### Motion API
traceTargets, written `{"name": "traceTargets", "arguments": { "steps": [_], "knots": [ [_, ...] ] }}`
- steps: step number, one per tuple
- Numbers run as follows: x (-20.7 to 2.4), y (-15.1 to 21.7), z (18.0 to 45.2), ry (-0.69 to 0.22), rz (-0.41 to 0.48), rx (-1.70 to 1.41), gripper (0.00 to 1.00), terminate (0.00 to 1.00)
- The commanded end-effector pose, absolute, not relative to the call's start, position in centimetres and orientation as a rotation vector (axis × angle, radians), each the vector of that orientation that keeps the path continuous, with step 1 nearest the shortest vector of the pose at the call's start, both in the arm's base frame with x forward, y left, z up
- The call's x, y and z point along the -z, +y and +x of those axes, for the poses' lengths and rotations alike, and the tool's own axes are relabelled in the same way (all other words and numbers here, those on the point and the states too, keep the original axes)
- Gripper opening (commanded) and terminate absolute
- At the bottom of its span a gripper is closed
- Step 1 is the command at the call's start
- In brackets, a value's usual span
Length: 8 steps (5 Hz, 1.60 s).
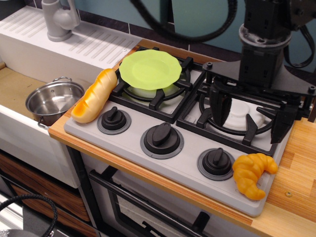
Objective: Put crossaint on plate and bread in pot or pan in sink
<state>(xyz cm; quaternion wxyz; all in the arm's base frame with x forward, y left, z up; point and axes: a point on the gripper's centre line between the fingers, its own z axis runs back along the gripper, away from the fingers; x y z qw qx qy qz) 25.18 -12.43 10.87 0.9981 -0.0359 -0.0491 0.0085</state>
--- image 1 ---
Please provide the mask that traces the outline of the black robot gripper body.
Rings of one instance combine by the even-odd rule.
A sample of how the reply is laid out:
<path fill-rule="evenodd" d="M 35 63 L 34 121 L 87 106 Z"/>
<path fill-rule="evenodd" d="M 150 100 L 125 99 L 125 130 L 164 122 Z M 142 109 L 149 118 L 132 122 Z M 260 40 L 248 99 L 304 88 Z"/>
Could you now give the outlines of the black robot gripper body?
<path fill-rule="evenodd" d="M 281 62 L 267 59 L 206 62 L 203 70 L 211 86 L 214 84 L 231 98 L 239 95 L 264 104 L 274 103 L 278 108 L 297 105 L 297 118 L 311 116 L 316 87 L 293 75 Z"/>

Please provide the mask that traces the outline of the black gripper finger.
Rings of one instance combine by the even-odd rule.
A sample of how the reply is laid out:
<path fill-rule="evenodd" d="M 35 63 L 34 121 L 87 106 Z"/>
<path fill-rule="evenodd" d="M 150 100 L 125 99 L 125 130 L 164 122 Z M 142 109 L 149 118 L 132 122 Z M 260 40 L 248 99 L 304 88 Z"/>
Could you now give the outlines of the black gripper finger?
<path fill-rule="evenodd" d="M 217 126 L 223 126 L 230 113 L 232 98 L 213 84 L 210 87 L 209 104 L 213 121 Z"/>
<path fill-rule="evenodd" d="M 277 110 L 271 128 L 271 144 L 280 143 L 285 138 L 296 120 L 297 112 L 298 106 L 291 104 L 282 105 Z"/>

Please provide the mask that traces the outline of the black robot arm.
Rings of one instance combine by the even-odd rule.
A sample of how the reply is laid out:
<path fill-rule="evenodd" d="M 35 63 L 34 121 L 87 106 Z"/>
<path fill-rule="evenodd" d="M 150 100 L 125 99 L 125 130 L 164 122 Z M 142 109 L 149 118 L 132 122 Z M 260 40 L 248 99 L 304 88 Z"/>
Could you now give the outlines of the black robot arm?
<path fill-rule="evenodd" d="M 239 28 L 241 60 L 214 64 L 209 103 L 213 121 L 223 126 L 233 95 L 278 102 L 273 115 L 271 142 L 280 143 L 294 121 L 310 115 L 316 88 L 292 75 L 289 43 L 293 31 L 301 31 L 311 50 L 315 43 L 306 24 L 316 17 L 313 0 L 247 0 L 244 23 Z"/>

